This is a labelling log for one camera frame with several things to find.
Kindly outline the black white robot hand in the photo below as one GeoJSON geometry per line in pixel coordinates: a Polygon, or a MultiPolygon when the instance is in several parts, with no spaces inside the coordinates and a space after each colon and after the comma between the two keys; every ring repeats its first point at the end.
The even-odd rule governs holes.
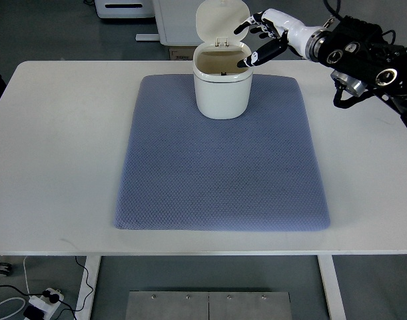
{"type": "Polygon", "coordinates": [[[246,28],[259,37],[271,38],[262,47],[240,60],[237,67],[256,67],[292,50],[299,57],[309,61],[318,61],[318,50],[322,40],[328,35],[327,29],[316,26],[308,27],[302,21],[276,9],[267,9],[255,13],[244,20],[235,30],[239,34],[246,28]]]}

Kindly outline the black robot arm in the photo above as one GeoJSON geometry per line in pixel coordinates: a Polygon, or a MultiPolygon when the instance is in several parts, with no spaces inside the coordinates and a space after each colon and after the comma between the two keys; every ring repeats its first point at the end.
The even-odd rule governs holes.
{"type": "Polygon", "coordinates": [[[336,71],[335,107],[347,109],[370,97],[382,100],[407,127],[407,47],[396,45],[396,33],[350,16],[340,16],[340,2],[325,7],[339,24],[317,51],[318,61],[336,71]]]}

